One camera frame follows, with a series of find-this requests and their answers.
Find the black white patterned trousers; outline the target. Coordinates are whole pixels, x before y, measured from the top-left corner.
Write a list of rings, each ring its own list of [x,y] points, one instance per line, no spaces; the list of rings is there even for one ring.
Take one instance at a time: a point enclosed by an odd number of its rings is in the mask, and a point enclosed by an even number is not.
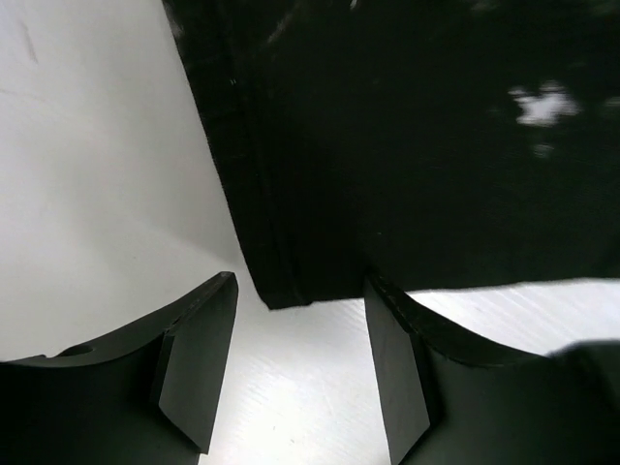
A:
[[[272,309],[619,274],[615,1],[168,1]]]

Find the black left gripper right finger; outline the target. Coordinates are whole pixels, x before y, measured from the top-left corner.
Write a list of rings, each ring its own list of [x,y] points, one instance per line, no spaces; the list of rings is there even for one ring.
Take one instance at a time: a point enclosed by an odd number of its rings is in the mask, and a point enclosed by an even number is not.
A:
[[[378,274],[363,288],[393,464],[615,464],[619,345],[540,356],[419,304]]]

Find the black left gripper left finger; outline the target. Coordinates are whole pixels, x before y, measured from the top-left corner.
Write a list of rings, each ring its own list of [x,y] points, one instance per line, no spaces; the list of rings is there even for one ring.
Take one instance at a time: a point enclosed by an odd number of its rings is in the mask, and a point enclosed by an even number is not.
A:
[[[237,306],[221,272],[56,356],[1,366],[5,464],[195,464],[209,450]]]

